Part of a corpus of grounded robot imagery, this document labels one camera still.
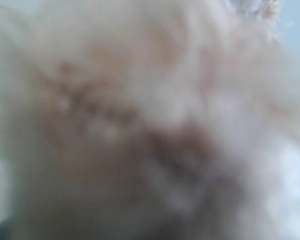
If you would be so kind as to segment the beige teddy bear striped shirt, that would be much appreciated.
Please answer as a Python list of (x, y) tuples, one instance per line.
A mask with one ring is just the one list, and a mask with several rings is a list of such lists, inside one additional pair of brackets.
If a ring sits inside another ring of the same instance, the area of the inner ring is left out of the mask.
[(0, 7), (11, 240), (300, 240), (300, 62), (277, 0)]

